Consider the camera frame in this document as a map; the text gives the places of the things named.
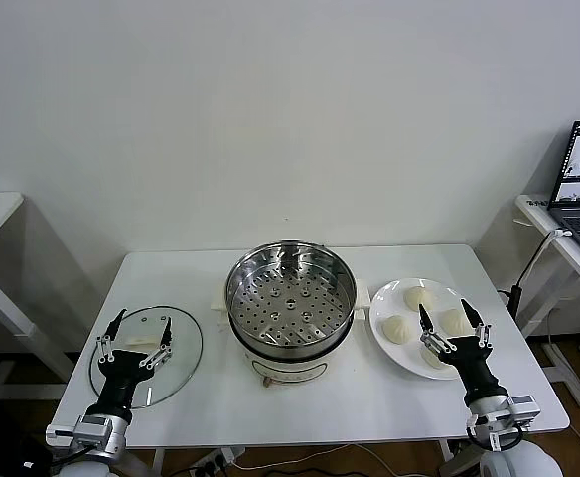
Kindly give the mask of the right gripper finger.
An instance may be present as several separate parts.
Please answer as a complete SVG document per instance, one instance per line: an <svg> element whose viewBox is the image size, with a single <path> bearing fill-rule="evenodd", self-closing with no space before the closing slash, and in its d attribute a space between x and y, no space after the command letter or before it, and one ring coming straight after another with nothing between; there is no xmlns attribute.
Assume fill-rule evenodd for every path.
<svg viewBox="0 0 580 477"><path fill-rule="evenodd" d="M467 300L461 299L461 304L465 312L465 316L473 328L475 336L479 340L479 347L491 349L493 347L492 343L490 342L491 325L486 324L483 321L479 312L473 308Z"/></svg>
<svg viewBox="0 0 580 477"><path fill-rule="evenodd" d="M457 347L435 331L432 320L422 304L418 305L418 311L422 329L420 340L425 347L434 354L455 352Z"/></svg>

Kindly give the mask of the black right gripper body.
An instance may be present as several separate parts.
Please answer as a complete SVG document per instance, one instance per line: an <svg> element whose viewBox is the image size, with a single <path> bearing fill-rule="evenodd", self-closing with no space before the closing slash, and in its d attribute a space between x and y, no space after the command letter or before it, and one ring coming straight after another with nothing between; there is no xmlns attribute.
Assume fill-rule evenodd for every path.
<svg viewBox="0 0 580 477"><path fill-rule="evenodd" d="M448 340L455 349L440 353L440 361L454 367L465 388L465 405L495 396L508 397L508 391L491 373L487 358L492 352L488 345L480 346L478 337L455 337Z"/></svg>

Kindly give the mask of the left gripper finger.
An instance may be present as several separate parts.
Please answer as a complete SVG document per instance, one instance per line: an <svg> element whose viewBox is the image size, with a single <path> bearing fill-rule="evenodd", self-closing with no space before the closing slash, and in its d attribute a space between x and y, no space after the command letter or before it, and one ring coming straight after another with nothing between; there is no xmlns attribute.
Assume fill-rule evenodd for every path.
<svg viewBox="0 0 580 477"><path fill-rule="evenodd" d="M116 317L109 322L104 334L96 337L96 349L99 353L98 362L100 364L112 363L114 361L112 343L116 338L124 315L125 309L121 309Z"/></svg>
<svg viewBox="0 0 580 477"><path fill-rule="evenodd" d="M164 328L158 348L152 351L147 358L140 361L140 368L144 368L146 370L157 370L172 357L173 336L171 331L171 323L172 319L169 318Z"/></svg>

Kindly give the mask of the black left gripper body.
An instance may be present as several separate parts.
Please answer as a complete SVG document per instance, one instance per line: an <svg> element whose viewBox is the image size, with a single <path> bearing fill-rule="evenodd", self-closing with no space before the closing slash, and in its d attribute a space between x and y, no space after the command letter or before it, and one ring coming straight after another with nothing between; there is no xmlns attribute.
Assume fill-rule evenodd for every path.
<svg viewBox="0 0 580 477"><path fill-rule="evenodd" d="M148 369L140 363L148 358L146 353L114 350L112 362L105 361L98 368L105 381L96 403L86 415L131 415L133 396L137 385L148 380Z"/></svg>

